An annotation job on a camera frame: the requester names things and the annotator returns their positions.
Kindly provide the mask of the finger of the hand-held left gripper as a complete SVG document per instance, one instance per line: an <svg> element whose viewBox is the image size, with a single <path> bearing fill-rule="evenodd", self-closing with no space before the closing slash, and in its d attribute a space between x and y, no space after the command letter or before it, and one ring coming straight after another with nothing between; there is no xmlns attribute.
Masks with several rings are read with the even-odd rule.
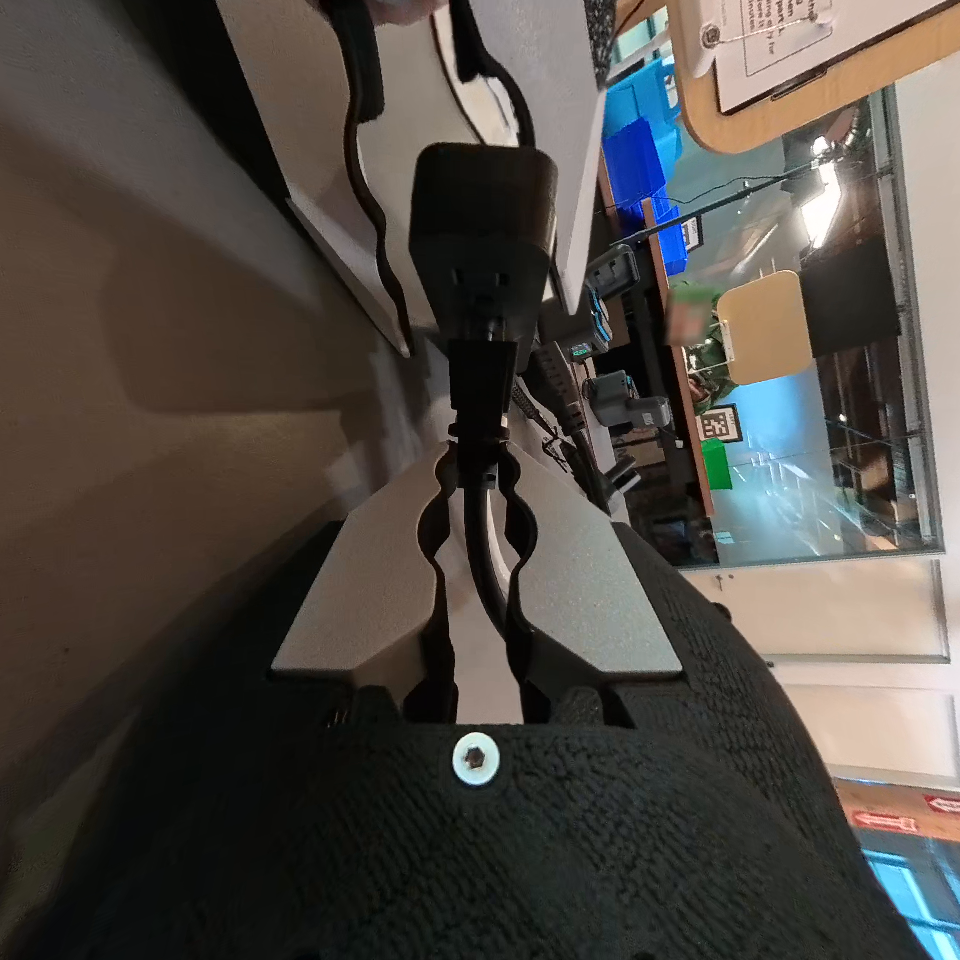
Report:
<svg viewBox="0 0 960 960"><path fill-rule="evenodd" d="M219 1L218 9L289 206L366 316L410 358L410 312L358 143L360 127L385 109L366 3Z"/></svg>
<svg viewBox="0 0 960 960"><path fill-rule="evenodd" d="M441 68L474 138L519 146L526 121L534 146L558 170L552 285L577 312L589 261L606 87L596 80L586 2L466 2L483 52L477 77L458 71L455 2L431 16Z"/></svg>

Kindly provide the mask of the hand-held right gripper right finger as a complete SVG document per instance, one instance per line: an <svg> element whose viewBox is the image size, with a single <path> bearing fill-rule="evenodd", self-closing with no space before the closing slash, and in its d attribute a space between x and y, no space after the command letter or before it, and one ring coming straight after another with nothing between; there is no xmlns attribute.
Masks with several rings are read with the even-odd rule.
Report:
<svg viewBox="0 0 960 960"><path fill-rule="evenodd" d="M498 546L508 546L508 663L523 721L550 722L572 691L618 716L623 687L662 685L684 667L614 522L516 443L504 445Z"/></svg>

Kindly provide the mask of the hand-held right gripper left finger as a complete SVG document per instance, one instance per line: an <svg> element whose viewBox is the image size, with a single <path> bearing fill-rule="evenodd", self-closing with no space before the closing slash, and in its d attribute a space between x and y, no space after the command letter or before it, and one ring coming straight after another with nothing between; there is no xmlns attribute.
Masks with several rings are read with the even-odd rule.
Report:
<svg viewBox="0 0 960 960"><path fill-rule="evenodd" d="M272 663L273 676L386 690L414 722L452 723L459 692L444 571L457 487L440 443L353 510Z"/></svg>

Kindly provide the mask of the blue plastic bin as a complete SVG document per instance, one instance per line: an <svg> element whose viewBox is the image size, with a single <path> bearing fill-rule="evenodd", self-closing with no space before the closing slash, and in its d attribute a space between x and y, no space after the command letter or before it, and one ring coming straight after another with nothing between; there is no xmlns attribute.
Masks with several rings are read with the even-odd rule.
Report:
<svg viewBox="0 0 960 960"><path fill-rule="evenodd" d="M680 218L681 210L667 198L666 188L657 190L650 201L656 226L662 226ZM690 258L683 226L680 223L667 226L656 237L667 276L672 278L683 274L688 268Z"/></svg>
<svg viewBox="0 0 960 960"><path fill-rule="evenodd" d="M618 210L666 196L683 152L681 107L670 99L674 78L674 64L656 58L607 91L602 146Z"/></svg>

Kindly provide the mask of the black light stand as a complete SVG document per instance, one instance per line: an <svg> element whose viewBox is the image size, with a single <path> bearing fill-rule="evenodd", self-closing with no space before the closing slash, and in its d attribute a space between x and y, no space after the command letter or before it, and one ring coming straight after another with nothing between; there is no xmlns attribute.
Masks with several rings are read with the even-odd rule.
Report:
<svg viewBox="0 0 960 960"><path fill-rule="evenodd" d="M775 187L792 196L809 198L813 192L814 181L821 182L823 180L821 175L826 174L829 169L835 172L836 164L839 161L839 156L828 153L815 156L810 162L790 169L783 174L762 178L759 182L746 185L741 190L723 198L717 198L712 202L682 211L664 222L653 222L650 225L645 225L640 230L626 235L620 242L633 246L641 244L663 232L681 227L687 222L701 219L708 214L746 202L748 199Z"/></svg>

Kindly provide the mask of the grey charger case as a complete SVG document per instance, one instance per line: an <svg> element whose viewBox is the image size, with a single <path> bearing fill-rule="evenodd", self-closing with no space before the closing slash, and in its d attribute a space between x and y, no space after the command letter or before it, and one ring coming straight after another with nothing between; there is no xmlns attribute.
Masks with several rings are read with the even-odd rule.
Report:
<svg viewBox="0 0 960 960"><path fill-rule="evenodd" d="M664 429L674 423L668 399L642 396L634 379L622 369L587 378L582 395L594 419L606 428Z"/></svg>

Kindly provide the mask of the black battery charger case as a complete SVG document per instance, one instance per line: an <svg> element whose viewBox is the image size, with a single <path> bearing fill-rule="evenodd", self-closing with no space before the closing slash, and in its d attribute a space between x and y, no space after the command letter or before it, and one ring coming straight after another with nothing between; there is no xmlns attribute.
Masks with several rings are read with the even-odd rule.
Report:
<svg viewBox="0 0 960 960"><path fill-rule="evenodd" d="M573 313L568 312L558 294L543 301L538 318L539 342L554 344L569 365L583 365L606 354L615 341L609 303L630 291L640 279L632 248L626 244L612 247L587 266Z"/></svg>

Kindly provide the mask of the plain wooden board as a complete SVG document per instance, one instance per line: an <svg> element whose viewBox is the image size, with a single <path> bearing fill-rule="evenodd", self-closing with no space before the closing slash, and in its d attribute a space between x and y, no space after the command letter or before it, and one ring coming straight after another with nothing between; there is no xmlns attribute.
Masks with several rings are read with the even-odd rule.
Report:
<svg viewBox="0 0 960 960"><path fill-rule="evenodd" d="M718 299L716 312L735 386L794 377L813 365L797 272L779 270L730 289Z"/></svg>

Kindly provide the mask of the wooden beam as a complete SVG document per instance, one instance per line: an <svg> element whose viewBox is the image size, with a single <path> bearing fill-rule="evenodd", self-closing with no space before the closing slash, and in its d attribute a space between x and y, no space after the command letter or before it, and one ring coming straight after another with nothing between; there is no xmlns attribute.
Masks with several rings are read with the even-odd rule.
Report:
<svg viewBox="0 0 960 960"><path fill-rule="evenodd" d="M959 793L837 778L846 821L857 830L959 842Z"/></svg>

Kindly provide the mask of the black panel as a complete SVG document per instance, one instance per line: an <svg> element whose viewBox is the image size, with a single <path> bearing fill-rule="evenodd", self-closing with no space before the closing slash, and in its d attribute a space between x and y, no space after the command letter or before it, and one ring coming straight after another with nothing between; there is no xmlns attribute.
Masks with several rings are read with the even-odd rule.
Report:
<svg viewBox="0 0 960 960"><path fill-rule="evenodd" d="M814 359L901 336L902 323L882 235L825 258L809 259L798 277Z"/></svg>

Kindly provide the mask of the large window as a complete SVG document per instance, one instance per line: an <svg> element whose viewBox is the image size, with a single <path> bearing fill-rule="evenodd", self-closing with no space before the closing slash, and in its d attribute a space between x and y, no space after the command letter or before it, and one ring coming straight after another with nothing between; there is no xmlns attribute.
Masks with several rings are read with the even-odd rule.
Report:
<svg viewBox="0 0 960 960"><path fill-rule="evenodd" d="M938 865L866 848L875 877L930 958L959 958L958 883Z"/></svg>

